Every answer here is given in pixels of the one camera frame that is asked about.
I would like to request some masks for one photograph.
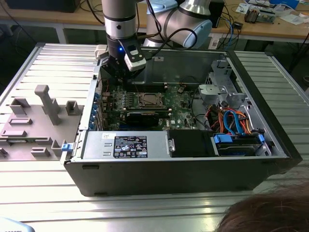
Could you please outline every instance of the metal workbench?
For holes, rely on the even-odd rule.
[[[92,45],[36,47],[0,97],[0,128],[13,97],[41,104],[33,93],[40,83],[49,85],[59,104],[74,100],[85,105],[97,66],[94,50]],[[270,177],[254,191],[89,198],[80,194],[59,161],[0,161],[0,217],[27,223],[36,232],[208,232],[233,203],[277,184],[307,179],[309,99],[275,58],[236,54],[304,159],[297,167]]]

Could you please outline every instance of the power supply label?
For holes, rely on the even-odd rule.
[[[147,136],[115,136],[115,158],[147,158]]]

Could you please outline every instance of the paper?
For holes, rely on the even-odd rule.
[[[260,6],[255,6],[255,5],[252,5],[252,4],[240,3],[239,6],[236,9],[236,12],[242,13],[242,14],[246,14],[248,9],[249,9],[249,6],[252,6],[254,8],[262,9],[262,7],[260,7]]]
[[[299,17],[299,16],[296,16],[294,14],[289,14],[289,15],[286,15],[286,16],[283,16],[283,17],[280,17],[281,19],[283,19],[284,21],[287,21],[289,23],[292,23],[294,25],[298,25],[298,24],[301,24],[304,22],[304,19]]]

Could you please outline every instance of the blue cable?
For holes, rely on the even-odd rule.
[[[241,128],[241,126],[240,126],[240,124],[239,124],[238,116],[237,116],[237,114],[236,114],[234,111],[228,110],[228,111],[225,112],[224,117],[223,117],[224,127],[225,127],[232,135],[235,135],[235,133],[228,127],[228,124],[227,124],[227,116],[228,116],[228,113],[229,113],[229,112],[231,112],[231,113],[234,115],[234,118],[235,118],[235,125],[236,125],[236,128],[237,128],[238,133],[243,134],[244,131],[242,130],[242,128]]]
[[[229,24],[230,24],[230,30],[231,30],[231,37],[228,41],[228,44],[227,44],[227,47],[225,48],[225,50],[228,49],[228,47],[231,45],[231,41],[232,41],[232,37],[233,37],[233,26],[231,24],[231,22],[227,19],[227,18],[224,18]]]

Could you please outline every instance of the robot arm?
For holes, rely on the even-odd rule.
[[[133,72],[146,65],[136,36],[136,0],[102,0],[109,54]]]
[[[146,65],[146,59],[136,36],[136,3],[139,1],[102,0],[110,55],[109,68],[114,69],[113,72],[116,70],[122,79],[132,78],[130,72],[142,70]],[[200,47],[207,39],[212,27],[208,19],[209,2],[210,0],[186,0],[178,8],[175,0],[152,0],[151,10],[148,6],[147,35],[158,35],[146,40],[144,45],[152,46],[155,42],[155,46],[158,46],[174,31],[189,29],[177,32],[171,40],[187,48],[192,47],[193,44],[194,48]]]

